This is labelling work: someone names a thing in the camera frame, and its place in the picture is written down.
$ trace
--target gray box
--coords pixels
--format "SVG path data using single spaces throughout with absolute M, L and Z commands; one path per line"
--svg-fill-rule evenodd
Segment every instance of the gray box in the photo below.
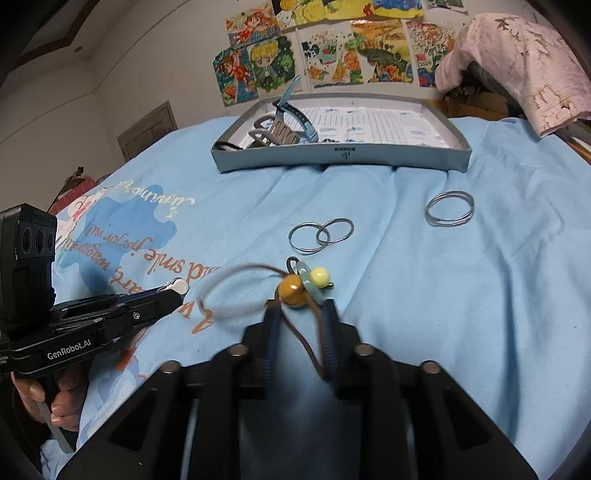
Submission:
M 272 102 L 276 99 L 261 100 L 248 109 L 226 130 L 218 142 L 233 145 L 243 144 L 254 121 L 268 113 L 275 113 Z M 352 108 L 419 113 L 436 131 L 449 148 L 429 147 L 396 143 L 330 142 L 275 147 L 245 148 L 227 151 L 212 147 L 212 156 L 219 171 L 243 168 L 329 165 L 329 164 L 379 164 L 393 167 L 432 168 L 436 170 L 457 170 L 465 173 L 472 150 L 462 133 L 437 109 L 424 100 L 379 95 L 372 93 L 314 93 L 294 95 L 290 104 L 301 111 L 312 108 Z M 290 115 L 285 114 L 285 122 Z M 313 118 L 310 121 L 318 129 Z

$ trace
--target red object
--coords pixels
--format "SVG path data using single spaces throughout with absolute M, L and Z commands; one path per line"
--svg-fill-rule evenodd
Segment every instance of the red object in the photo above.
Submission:
M 69 204 L 71 204 L 74 200 L 76 200 L 81 195 L 84 195 L 90 189 L 96 187 L 96 183 L 93 179 L 87 178 L 78 186 L 74 187 L 71 190 L 65 192 L 57 201 L 51 206 L 49 209 L 49 213 L 52 215 L 57 215 L 61 212 L 64 208 L 66 208 Z

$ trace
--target white paper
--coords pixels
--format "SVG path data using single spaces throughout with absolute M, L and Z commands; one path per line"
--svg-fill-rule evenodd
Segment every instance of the white paper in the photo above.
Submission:
M 424 145 L 449 148 L 445 140 L 422 114 L 413 111 L 381 108 L 304 108 L 302 113 L 316 128 L 320 142 Z M 295 131 L 300 124 L 288 113 L 285 123 Z M 253 142 L 246 136 L 240 147 Z

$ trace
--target wooden ceiling trim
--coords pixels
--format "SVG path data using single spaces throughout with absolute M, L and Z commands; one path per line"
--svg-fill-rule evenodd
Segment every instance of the wooden ceiling trim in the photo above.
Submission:
M 28 51 L 22 54 L 12 67 L 13 70 L 19 68 L 20 66 L 24 65 L 25 63 L 34 60 L 36 58 L 41 57 L 42 55 L 46 55 L 52 51 L 59 50 L 60 48 L 69 47 L 72 45 L 72 42 L 78 35 L 79 30 L 82 28 L 82 25 L 90 15 L 90 13 L 94 10 L 100 0 L 88 0 L 84 6 L 80 9 L 80 12 L 74 19 L 74 22 L 68 29 L 68 32 L 65 37 L 58 38 L 57 40 L 52 40 L 51 42 L 45 43 L 43 45 L 34 48 L 31 51 Z

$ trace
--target metal rivet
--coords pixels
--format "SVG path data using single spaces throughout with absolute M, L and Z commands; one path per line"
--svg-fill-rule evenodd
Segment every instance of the metal rivet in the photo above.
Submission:
M 368 345 L 367 343 L 360 343 L 358 346 L 355 347 L 355 354 L 359 356 L 372 355 L 374 352 L 374 347 Z
M 160 371 L 162 373 L 165 374 L 173 374 L 175 373 L 179 368 L 181 367 L 181 364 L 179 364 L 176 360 L 169 360 L 168 362 L 164 363 L 161 367 L 160 367 Z
M 423 371 L 431 375 L 438 374 L 441 371 L 441 367 L 439 366 L 439 364 L 431 360 L 423 363 L 421 368 L 423 369 Z
M 236 345 L 232 345 L 230 347 L 230 355 L 232 356 L 244 356 L 248 353 L 248 347 L 241 343 L 237 343 Z

